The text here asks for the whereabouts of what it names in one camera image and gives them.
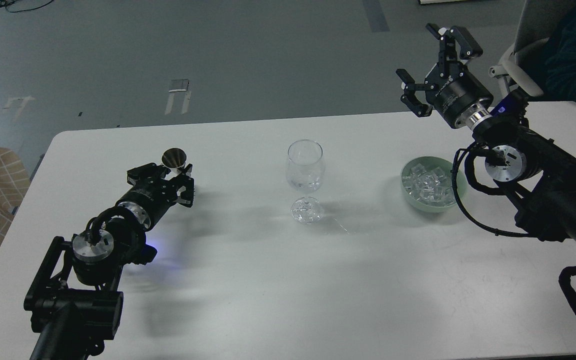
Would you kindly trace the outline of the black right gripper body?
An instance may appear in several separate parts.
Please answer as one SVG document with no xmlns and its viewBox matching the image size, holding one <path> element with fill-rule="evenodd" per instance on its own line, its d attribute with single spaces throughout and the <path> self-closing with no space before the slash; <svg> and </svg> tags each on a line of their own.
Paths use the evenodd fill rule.
<svg viewBox="0 0 576 360">
<path fill-rule="evenodd" d="M 452 129 L 464 127 L 460 117 L 473 105 L 487 109 L 494 97 L 462 63 L 449 63 L 448 70 L 435 64 L 424 81 L 432 85 L 425 100 Z"/>
</svg>

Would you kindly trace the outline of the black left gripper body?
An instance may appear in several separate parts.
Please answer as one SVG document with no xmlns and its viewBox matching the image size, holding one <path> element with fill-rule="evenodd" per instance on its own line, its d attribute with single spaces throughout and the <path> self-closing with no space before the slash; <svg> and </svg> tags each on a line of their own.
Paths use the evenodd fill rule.
<svg viewBox="0 0 576 360">
<path fill-rule="evenodd" d="M 130 210 L 141 227 L 150 231 L 178 202 L 183 189 L 171 180 L 137 180 L 115 205 Z"/>
</svg>

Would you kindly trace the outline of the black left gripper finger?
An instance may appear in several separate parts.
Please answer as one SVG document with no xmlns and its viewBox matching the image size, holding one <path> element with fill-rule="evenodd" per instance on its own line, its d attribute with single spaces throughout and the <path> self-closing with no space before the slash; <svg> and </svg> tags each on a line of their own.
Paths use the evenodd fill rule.
<svg viewBox="0 0 576 360">
<path fill-rule="evenodd" d="M 177 198 L 175 202 L 186 208 L 194 205 L 195 198 L 195 180 L 189 175 L 177 175 L 175 177 L 175 186 L 177 187 Z"/>
<path fill-rule="evenodd" d="M 126 171 L 126 182 L 139 188 L 165 188 L 168 185 L 166 180 L 168 174 L 169 169 L 166 166 L 149 162 Z"/>
</svg>

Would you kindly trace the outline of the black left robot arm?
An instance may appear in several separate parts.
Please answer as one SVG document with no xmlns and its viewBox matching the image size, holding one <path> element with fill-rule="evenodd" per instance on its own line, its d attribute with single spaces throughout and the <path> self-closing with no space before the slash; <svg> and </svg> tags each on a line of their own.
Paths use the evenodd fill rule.
<svg viewBox="0 0 576 360">
<path fill-rule="evenodd" d="M 87 360 L 103 353 L 121 323 L 123 268 L 150 264 L 146 234 L 176 204 L 194 204 L 192 164 L 150 162 L 130 169 L 130 189 L 70 240 L 57 236 L 23 299 L 39 335 L 32 360 Z"/>
</svg>

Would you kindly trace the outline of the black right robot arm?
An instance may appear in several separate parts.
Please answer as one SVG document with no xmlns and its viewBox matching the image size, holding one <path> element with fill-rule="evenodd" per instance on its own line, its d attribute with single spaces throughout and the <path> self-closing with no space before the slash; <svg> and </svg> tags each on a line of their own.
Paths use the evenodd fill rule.
<svg viewBox="0 0 576 360">
<path fill-rule="evenodd" d="M 471 130 L 473 142 L 454 155 L 451 187 L 458 191 L 458 171 L 463 169 L 472 189 L 504 196 L 517 210 L 514 221 L 519 232 L 480 223 L 456 194 L 455 202 L 462 214 L 497 236 L 576 241 L 576 158 L 553 139 L 531 129 L 526 118 L 530 99 L 541 96 L 541 89 L 518 66 L 508 64 L 503 75 L 513 85 L 503 100 L 490 108 L 492 94 L 467 66 L 483 54 L 469 30 L 435 23 L 428 23 L 426 29 L 438 41 L 438 59 L 422 83 L 416 83 L 405 69 L 396 70 L 402 82 L 400 100 L 418 117 L 436 111 L 452 129 Z M 562 269 L 558 285 L 576 316 L 573 277 L 576 266 Z"/>
</svg>

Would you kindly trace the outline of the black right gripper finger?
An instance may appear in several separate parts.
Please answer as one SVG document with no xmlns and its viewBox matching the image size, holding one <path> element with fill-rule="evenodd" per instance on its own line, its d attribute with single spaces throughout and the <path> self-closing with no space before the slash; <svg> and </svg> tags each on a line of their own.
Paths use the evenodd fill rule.
<svg viewBox="0 0 576 360">
<path fill-rule="evenodd" d="M 436 69 L 440 78 L 466 73 L 469 62 L 483 55 L 482 46 L 466 27 L 453 25 L 446 28 L 427 23 L 426 30 L 439 41 Z"/>
<path fill-rule="evenodd" d="M 401 102 L 407 105 L 408 109 L 416 116 L 429 117 L 432 114 L 432 105 L 421 102 L 416 93 L 435 91 L 436 83 L 416 83 L 414 78 L 403 68 L 396 69 L 395 73 L 402 80 Z"/>
</svg>

